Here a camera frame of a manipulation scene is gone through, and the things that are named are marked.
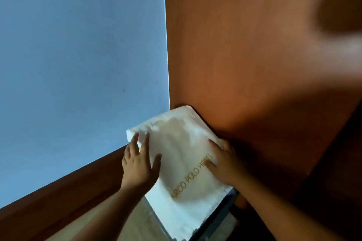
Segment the person's left hand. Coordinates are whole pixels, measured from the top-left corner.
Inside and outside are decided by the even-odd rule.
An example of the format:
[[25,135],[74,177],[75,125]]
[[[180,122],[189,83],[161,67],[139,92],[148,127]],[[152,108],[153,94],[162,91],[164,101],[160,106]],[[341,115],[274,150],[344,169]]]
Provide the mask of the person's left hand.
[[150,134],[146,133],[139,155],[130,157],[129,144],[126,146],[124,156],[126,167],[123,170],[121,190],[146,194],[154,186],[159,177],[152,177],[152,164],[150,158]]

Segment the person's right hand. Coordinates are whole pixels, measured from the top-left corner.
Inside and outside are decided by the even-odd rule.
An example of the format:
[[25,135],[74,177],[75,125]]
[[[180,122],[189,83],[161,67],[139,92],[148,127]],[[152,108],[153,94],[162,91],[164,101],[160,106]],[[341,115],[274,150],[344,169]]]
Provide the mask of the person's right hand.
[[237,156],[233,147],[232,150],[223,150],[222,144],[218,145],[211,139],[208,139],[208,143],[215,157],[215,162],[212,162],[219,168],[218,174],[213,176],[223,184],[241,192],[249,176],[244,162]]

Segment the white towel gold lettering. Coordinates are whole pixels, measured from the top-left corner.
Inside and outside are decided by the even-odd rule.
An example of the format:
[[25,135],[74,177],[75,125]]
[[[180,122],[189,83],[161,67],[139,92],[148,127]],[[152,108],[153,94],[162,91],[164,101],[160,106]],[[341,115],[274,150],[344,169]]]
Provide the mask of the white towel gold lettering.
[[145,195],[171,240],[189,241],[231,192],[232,187],[214,178],[204,165],[216,164],[209,139],[220,145],[191,106],[155,116],[126,131],[130,142],[139,134],[138,145],[150,134],[149,156],[153,163],[162,155],[160,175]]

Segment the person's left forearm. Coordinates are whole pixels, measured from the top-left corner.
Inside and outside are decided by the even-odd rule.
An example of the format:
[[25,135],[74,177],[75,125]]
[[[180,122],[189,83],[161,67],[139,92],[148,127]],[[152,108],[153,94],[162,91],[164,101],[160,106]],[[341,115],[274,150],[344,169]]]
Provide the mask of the person's left forearm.
[[149,186],[124,186],[71,241],[115,241],[133,209],[150,190]]

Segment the person's right forearm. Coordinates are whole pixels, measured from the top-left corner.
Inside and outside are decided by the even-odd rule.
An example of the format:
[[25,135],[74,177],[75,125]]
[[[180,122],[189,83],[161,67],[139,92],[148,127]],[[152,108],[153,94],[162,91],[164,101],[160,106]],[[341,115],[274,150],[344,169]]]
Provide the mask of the person's right forearm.
[[238,174],[233,187],[255,209],[276,241],[344,241],[249,174]]

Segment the dark metal rack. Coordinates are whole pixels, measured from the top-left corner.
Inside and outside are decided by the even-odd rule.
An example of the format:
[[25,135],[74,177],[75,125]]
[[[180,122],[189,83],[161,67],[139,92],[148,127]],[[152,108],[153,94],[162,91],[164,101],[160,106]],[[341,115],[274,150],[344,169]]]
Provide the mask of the dark metal rack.
[[217,228],[221,225],[224,219],[227,217],[231,206],[234,204],[235,199],[238,196],[238,192],[235,189],[231,189],[229,193],[222,199],[217,205],[215,210],[206,219],[205,222],[197,229],[188,241],[207,241],[215,233]]

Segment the brown wooden ledge board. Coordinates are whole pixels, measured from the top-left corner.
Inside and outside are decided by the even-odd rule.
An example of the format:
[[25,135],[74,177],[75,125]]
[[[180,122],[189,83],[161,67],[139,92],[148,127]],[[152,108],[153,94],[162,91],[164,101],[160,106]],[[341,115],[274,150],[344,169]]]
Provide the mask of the brown wooden ledge board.
[[126,146],[0,208],[0,241],[44,241],[111,197]]

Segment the brown wooden cabinet panel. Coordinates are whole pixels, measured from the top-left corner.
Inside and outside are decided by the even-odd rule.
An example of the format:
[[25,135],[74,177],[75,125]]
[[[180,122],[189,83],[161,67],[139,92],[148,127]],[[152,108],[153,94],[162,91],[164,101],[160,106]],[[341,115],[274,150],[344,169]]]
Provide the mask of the brown wooden cabinet panel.
[[170,107],[362,241],[362,0],[165,0]]

